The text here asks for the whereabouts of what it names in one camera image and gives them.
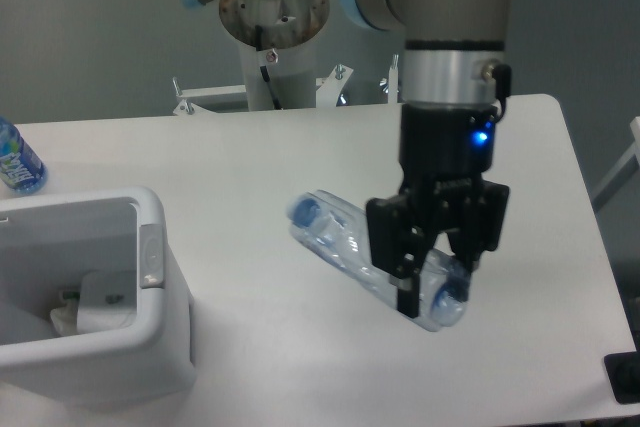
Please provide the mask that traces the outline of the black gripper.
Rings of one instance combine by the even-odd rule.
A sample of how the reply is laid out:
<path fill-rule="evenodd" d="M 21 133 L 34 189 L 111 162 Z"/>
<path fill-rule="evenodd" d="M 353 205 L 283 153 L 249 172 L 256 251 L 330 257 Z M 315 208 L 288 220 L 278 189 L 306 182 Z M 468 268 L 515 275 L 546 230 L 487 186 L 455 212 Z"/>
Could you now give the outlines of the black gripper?
<path fill-rule="evenodd" d="M 420 315 L 421 272 L 439 234 L 468 272 L 498 248 L 510 188 L 482 175 L 499 121 L 491 104 L 401 108 L 400 193 L 370 199 L 365 213 L 372 263 L 391 277 L 396 310 L 409 318 Z"/>

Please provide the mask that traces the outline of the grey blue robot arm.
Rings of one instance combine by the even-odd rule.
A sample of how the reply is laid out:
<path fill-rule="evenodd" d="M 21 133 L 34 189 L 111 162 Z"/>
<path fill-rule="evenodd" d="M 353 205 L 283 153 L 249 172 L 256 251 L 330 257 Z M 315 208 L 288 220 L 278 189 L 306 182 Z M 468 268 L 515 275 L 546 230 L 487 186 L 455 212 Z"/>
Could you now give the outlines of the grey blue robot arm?
<path fill-rule="evenodd" d="M 181 0 L 219 5 L 227 32 L 252 54 L 253 110 L 315 104 L 315 80 L 291 51 L 326 24 L 328 0 Z M 366 205 L 376 271 L 405 316 L 449 322 L 484 252 L 497 248 L 510 190 L 484 179 L 511 94 L 504 60 L 510 0 L 341 0 L 363 27 L 404 33 L 398 193 Z"/>

